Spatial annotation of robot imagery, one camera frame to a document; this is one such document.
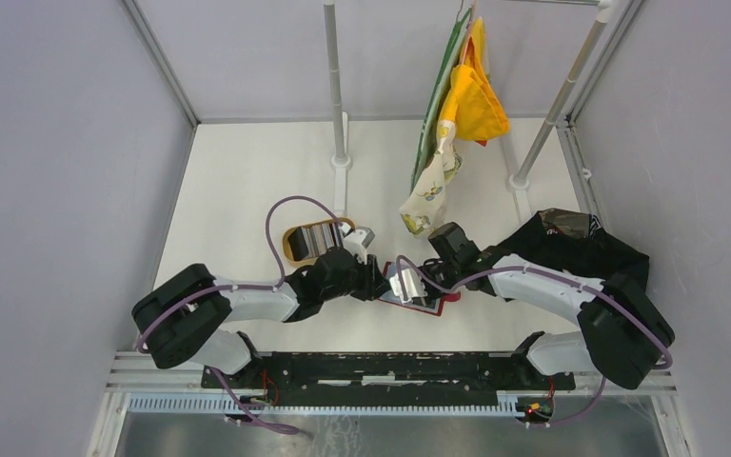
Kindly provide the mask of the red card holder wallet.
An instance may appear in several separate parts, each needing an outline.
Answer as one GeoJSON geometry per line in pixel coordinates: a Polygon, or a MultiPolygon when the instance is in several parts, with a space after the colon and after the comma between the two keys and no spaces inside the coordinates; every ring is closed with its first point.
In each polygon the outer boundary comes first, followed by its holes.
{"type": "MultiPolygon", "coordinates": [[[[394,269],[397,269],[394,262],[385,263],[385,266],[383,268],[383,274],[386,279],[387,279],[388,275],[394,271],[394,269]]],[[[389,292],[385,293],[378,300],[381,302],[389,303],[391,305],[399,306],[402,308],[413,309],[413,310],[416,310],[419,312],[423,312],[425,314],[440,316],[443,313],[445,303],[456,303],[461,299],[461,296],[462,296],[461,293],[450,294],[450,295],[446,295],[444,297],[429,297],[427,295],[421,304],[411,303],[408,305],[401,305],[393,300],[393,295],[391,294],[391,291],[389,291],[389,292]]]]}

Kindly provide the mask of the yellow oval card tray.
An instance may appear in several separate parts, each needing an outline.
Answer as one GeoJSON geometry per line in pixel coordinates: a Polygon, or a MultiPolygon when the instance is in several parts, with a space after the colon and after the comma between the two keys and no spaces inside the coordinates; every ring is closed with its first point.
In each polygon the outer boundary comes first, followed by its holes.
{"type": "Polygon", "coordinates": [[[355,228],[354,222],[347,218],[326,219],[289,228],[282,238],[285,256],[293,263],[314,260],[331,248],[341,248],[343,238],[355,228]]]}

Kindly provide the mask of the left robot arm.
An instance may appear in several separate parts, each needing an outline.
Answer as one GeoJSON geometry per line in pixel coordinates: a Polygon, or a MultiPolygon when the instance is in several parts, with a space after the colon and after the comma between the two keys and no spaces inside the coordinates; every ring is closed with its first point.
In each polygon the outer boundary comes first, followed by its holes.
{"type": "Polygon", "coordinates": [[[141,299],[131,310],[136,347],[159,369],[194,362],[218,371],[236,387],[251,387],[261,375],[261,357],[242,331],[225,323],[266,320],[295,323],[318,314],[341,297],[369,302],[390,290],[376,257],[365,260],[333,248],[279,284],[221,281],[206,265],[192,264],[141,299]]]}

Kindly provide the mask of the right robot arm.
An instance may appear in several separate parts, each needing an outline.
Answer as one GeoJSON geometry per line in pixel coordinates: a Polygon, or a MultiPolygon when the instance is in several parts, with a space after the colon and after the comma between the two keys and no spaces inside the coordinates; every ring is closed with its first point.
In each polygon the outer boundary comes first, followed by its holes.
{"type": "Polygon", "coordinates": [[[536,216],[502,242],[480,248],[451,222],[428,241],[438,255],[424,267],[426,290],[460,288],[519,300],[576,326],[540,332],[521,345],[514,381],[535,388],[549,375],[589,371],[636,389],[673,366],[676,336],[646,295],[647,255],[582,219],[577,228],[536,216]]]}

